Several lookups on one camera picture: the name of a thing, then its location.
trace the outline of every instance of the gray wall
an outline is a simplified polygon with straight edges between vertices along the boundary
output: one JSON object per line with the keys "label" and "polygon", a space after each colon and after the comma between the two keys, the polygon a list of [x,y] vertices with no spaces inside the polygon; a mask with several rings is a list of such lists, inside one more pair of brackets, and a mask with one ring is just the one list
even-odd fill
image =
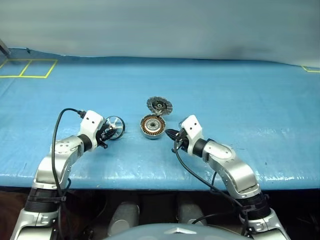
{"label": "gray wall", "polygon": [[1,0],[8,47],[320,65],[319,0]]}

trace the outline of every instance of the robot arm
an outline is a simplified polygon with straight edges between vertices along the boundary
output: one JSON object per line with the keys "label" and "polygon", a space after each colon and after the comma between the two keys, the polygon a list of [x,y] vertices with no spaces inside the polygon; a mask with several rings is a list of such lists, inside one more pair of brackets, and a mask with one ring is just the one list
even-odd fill
{"label": "robot arm", "polygon": [[[84,152],[98,146],[107,148],[107,139],[121,137],[125,130],[119,117],[105,119],[94,111],[81,112],[83,118],[78,136],[70,136],[55,142],[55,171],[61,189],[65,189],[71,166]],[[10,240],[54,240],[57,230],[58,208],[65,197],[58,196],[52,171],[52,148],[41,161],[33,179],[25,207],[21,210]]]}
{"label": "robot arm", "polygon": [[242,223],[245,222],[243,211],[247,213],[248,234],[255,240],[290,240],[275,211],[269,208],[251,167],[230,146],[204,140],[195,115],[186,118],[181,128],[180,132],[169,129],[166,133],[173,140],[183,135],[179,147],[191,156],[202,158],[220,175],[230,196],[242,205]]}

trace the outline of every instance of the yellow tape line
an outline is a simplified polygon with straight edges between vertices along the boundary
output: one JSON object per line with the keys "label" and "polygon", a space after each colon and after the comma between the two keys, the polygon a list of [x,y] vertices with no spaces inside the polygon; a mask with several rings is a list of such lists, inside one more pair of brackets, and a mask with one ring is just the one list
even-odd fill
{"label": "yellow tape line", "polygon": [[305,66],[301,66],[303,68],[303,70],[305,70],[308,73],[320,73],[320,70],[310,70]]}
{"label": "yellow tape line", "polygon": [[32,60],[30,60],[30,61],[28,62],[28,64],[24,67],[24,69],[22,69],[22,71],[21,71],[20,74],[19,74],[19,77],[21,77],[22,74],[24,74],[24,72],[27,70],[27,68],[28,68],[29,65],[31,64],[31,62],[32,62]]}
{"label": "yellow tape line", "polygon": [[[55,66],[57,65],[58,60],[57,59],[31,59],[31,58],[25,58],[25,59],[6,59],[1,65],[0,65],[0,69],[7,63],[7,62],[13,62],[13,61],[28,61],[27,65],[23,68],[23,70],[20,72],[19,75],[0,75],[1,79],[4,78],[27,78],[27,79],[46,79],[48,78],[48,76],[50,75],[50,73],[52,72],[52,70],[55,68]],[[28,69],[28,67],[30,66],[30,64],[32,62],[49,62],[49,61],[53,61],[52,66],[50,67],[49,71],[46,73],[46,75],[41,76],[41,75],[24,75],[25,71]]]}

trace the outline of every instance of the black cable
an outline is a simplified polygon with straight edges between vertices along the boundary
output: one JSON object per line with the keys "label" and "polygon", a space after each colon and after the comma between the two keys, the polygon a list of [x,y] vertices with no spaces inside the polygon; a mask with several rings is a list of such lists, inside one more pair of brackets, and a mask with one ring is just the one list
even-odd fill
{"label": "black cable", "polygon": [[212,181],[211,181],[211,185],[215,185],[215,179],[216,179],[216,176],[217,176],[217,172],[215,171],[214,174],[213,174],[213,177],[212,177]]}
{"label": "black cable", "polygon": [[245,212],[244,213],[244,223],[243,223],[242,230],[241,230],[241,235],[242,236],[244,236],[246,234],[248,224],[249,224],[248,213]]}
{"label": "black cable", "polygon": [[225,216],[225,215],[230,215],[230,214],[234,214],[234,213],[235,213],[235,211],[219,212],[219,213],[209,214],[209,215],[206,215],[206,216],[202,216],[202,217],[197,218],[196,220],[194,220],[194,221],[192,222],[192,224],[196,224],[197,222],[200,222],[200,221],[202,221],[203,219],[212,218],[212,217],[216,217],[216,216]]}
{"label": "black cable", "polygon": [[64,240],[64,233],[62,232],[62,227],[61,227],[61,205],[58,208],[58,231],[59,231],[59,235],[61,240]]}
{"label": "black cable", "polygon": [[[174,144],[173,144],[173,147],[174,147],[174,152],[175,152],[175,155],[176,155],[176,158],[179,160],[180,164],[192,175],[194,176],[196,179],[198,179],[200,182],[204,183],[205,185],[207,185],[210,190],[209,192],[210,193],[213,193],[213,190],[219,194],[221,194],[223,197],[225,197],[226,199],[228,199],[229,201],[231,201],[232,203],[238,205],[240,207],[240,209],[242,210],[243,209],[243,205],[238,202],[236,199],[232,198],[231,196],[225,194],[223,191],[221,191],[220,189],[216,188],[213,184],[210,184],[209,182],[207,182],[206,180],[204,180],[202,177],[200,177],[199,175],[197,175],[195,172],[193,172],[184,162],[183,160],[181,159],[179,153],[178,153],[178,149],[177,149],[177,143],[178,143],[178,140],[179,140],[179,135],[177,135],[177,137],[175,138],[174,140]],[[213,178],[212,178],[212,182],[214,183],[214,180],[216,178],[216,174],[217,172],[215,172],[213,174]],[[245,235],[246,234],[246,230],[247,230],[247,227],[248,227],[248,223],[249,223],[249,220],[248,220],[248,213],[246,211],[243,211],[243,214],[244,214],[244,223],[243,223],[243,227],[242,227],[242,233],[241,235]]]}
{"label": "black cable", "polygon": [[202,182],[203,184],[207,185],[210,189],[216,191],[217,193],[220,193],[223,197],[225,197],[226,199],[234,202],[235,204],[237,204],[239,207],[243,207],[242,204],[240,202],[238,202],[236,199],[232,198],[231,196],[225,194],[223,191],[221,191],[220,189],[216,188],[215,186],[213,186],[212,184],[210,184],[209,182],[207,182],[206,180],[204,180],[202,177],[200,177],[199,175],[197,175],[195,172],[193,172],[181,159],[179,153],[178,153],[178,149],[177,149],[177,143],[178,143],[178,137],[174,140],[174,152],[175,155],[177,157],[177,159],[179,160],[180,164],[192,175],[194,176],[196,179],[198,179],[200,182]]}
{"label": "black cable", "polygon": [[67,185],[66,188],[64,189],[63,196],[66,196],[67,191],[68,191],[68,189],[70,188],[70,186],[71,186],[71,179],[68,178],[68,185]]}
{"label": "black cable", "polygon": [[95,216],[92,220],[90,220],[89,224],[87,224],[87,226],[90,226],[92,225],[103,213],[104,211],[106,210],[107,208],[107,205],[108,205],[108,201],[105,200],[105,203],[103,205],[103,208],[101,209],[101,211],[99,212],[99,214],[97,216]]}
{"label": "black cable", "polygon": [[[51,146],[51,167],[52,167],[52,174],[53,174],[53,178],[54,178],[54,183],[56,185],[56,190],[58,192],[58,195],[60,198],[62,198],[64,196],[62,190],[61,190],[61,186],[60,186],[60,183],[59,183],[59,179],[58,179],[58,176],[57,176],[57,171],[56,171],[56,138],[57,138],[57,131],[58,131],[58,126],[59,126],[59,123],[61,121],[61,118],[62,118],[62,115],[66,112],[66,111],[73,111],[73,112],[76,112],[77,114],[80,114],[81,111],[78,111],[74,108],[65,108],[63,109],[57,120],[56,120],[56,123],[55,123],[55,127],[54,127],[54,130],[53,130],[53,136],[52,136],[52,146]],[[65,212],[65,216],[66,216],[66,222],[67,222],[67,226],[68,226],[68,229],[69,229],[69,235],[70,235],[70,239],[72,240],[73,239],[73,233],[72,233],[72,229],[71,229],[71,223],[70,223],[70,218],[69,218],[69,214],[68,214],[68,210],[67,210],[67,207],[65,205],[65,203],[63,201],[61,201],[61,204],[59,206],[59,210],[58,210],[58,215],[60,215],[61,217],[61,208],[63,209],[63,211]],[[61,219],[60,217],[58,216],[58,227],[59,227],[59,224],[61,225]]]}

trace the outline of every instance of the yellow taped square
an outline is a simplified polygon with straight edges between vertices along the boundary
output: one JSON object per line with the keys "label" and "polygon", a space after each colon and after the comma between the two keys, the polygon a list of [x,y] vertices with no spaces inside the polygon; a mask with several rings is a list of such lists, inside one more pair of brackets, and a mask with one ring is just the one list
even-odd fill
{"label": "yellow taped square", "polygon": [[[0,70],[1,68],[5,68],[6,64],[8,62],[26,62],[24,68],[21,70],[19,75],[0,75],[0,78],[35,78],[35,79],[46,79],[54,67],[56,66],[58,60],[57,59],[7,59],[5,60],[1,65],[0,65]],[[45,75],[25,75],[24,73],[26,70],[29,68],[31,63],[36,63],[36,62],[52,62],[52,65],[50,65],[47,73]]]}

